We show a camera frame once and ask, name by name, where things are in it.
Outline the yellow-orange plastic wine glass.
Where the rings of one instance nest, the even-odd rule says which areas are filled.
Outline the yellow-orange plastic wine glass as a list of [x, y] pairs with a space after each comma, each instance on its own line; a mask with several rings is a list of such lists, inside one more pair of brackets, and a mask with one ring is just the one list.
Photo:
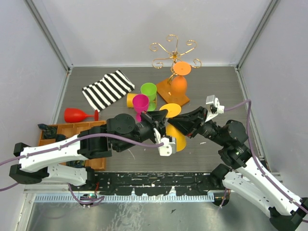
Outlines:
[[[174, 118], [175, 116], [178, 116], [181, 113], [181, 106], [176, 103], [168, 103], [163, 105], [159, 110], [168, 110], [166, 118]], [[166, 126], [166, 134], [168, 136], [172, 136], [176, 139], [177, 144], [177, 152], [182, 151], [186, 147], [186, 138], [181, 132], [176, 129], [173, 125], [171, 125], [169, 122], [167, 122]]]

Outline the orange plastic wine glass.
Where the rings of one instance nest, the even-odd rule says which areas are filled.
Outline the orange plastic wine glass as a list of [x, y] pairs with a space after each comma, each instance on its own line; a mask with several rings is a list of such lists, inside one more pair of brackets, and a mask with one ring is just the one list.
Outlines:
[[183, 61], [177, 62], [173, 66], [175, 77], [170, 83], [171, 95], [176, 97], [185, 95], [188, 87], [185, 76], [191, 72], [191, 69], [191, 66], [187, 62]]

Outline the gold wire wine glass rack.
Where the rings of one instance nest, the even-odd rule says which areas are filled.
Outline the gold wire wine glass rack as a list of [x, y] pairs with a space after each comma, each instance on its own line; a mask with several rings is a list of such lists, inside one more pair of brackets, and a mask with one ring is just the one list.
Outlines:
[[[151, 43], [150, 46], [149, 46], [149, 49], [152, 52], [157, 52], [158, 49], [161, 48], [163, 51], [165, 51], [168, 54], [167, 58], [153, 59], [152, 67], [154, 67], [155, 69], [163, 68], [165, 60], [171, 60], [172, 61], [172, 64], [171, 64], [171, 67], [170, 67], [171, 75], [170, 75], [170, 77], [168, 77], [165, 80], [156, 84], [157, 93], [160, 95], [160, 97], [166, 103], [176, 103], [180, 106], [184, 106], [184, 105], [186, 105], [187, 103], [190, 102], [190, 99], [186, 96], [186, 94], [183, 95], [183, 96], [180, 96], [180, 97], [176, 97], [174, 95], [171, 95], [170, 83], [171, 83], [172, 79], [175, 77], [173, 66], [177, 62], [183, 61], [182, 57], [184, 55], [190, 53], [191, 51], [193, 51], [197, 47], [197, 42], [194, 41], [194, 40], [186, 41], [186, 46], [189, 46], [190, 49], [188, 49], [185, 52], [179, 52], [178, 51], [178, 42], [179, 42], [178, 36], [170, 34], [166, 37], [166, 41], [168, 41], [168, 42], [172, 42], [173, 40], [176, 41], [175, 49], [173, 51], [168, 51], [164, 46], [162, 46], [158, 42]], [[189, 64], [189, 65], [191, 66], [192, 69], [198, 69], [198, 68], [202, 67], [202, 62], [199, 59], [196, 58], [196, 59], [193, 60], [193, 65], [191, 65], [191, 64]]]

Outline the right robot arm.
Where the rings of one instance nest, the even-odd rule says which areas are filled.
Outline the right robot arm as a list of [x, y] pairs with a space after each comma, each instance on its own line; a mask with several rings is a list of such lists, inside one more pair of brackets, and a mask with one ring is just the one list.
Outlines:
[[223, 106], [203, 108], [177, 115], [169, 123], [184, 136], [200, 134], [220, 145], [218, 151], [223, 164], [211, 172], [215, 189], [224, 187], [237, 192], [258, 207], [279, 231], [295, 231], [308, 214], [308, 199], [299, 197], [283, 186], [259, 161], [246, 142], [249, 126], [228, 120], [223, 127], [213, 117], [226, 111]]

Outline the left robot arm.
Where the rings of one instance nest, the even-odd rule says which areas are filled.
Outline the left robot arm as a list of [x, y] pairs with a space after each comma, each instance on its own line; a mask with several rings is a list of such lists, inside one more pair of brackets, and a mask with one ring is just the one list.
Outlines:
[[161, 156], [170, 156], [175, 148], [172, 138], [166, 135], [167, 114], [166, 109], [143, 111], [139, 123], [128, 114], [118, 114], [103, 125], [63, 141], [37, 147], [17, 143], [14, 155], [19, 162], [10, 167], [9, 176], [24, 185], [54, 180], [90, 191], [96, 186], [94, 170], [64, 166], [63, 163], [107, 158], [113, 151], [119, 153], [133, 146], [156, 148]]

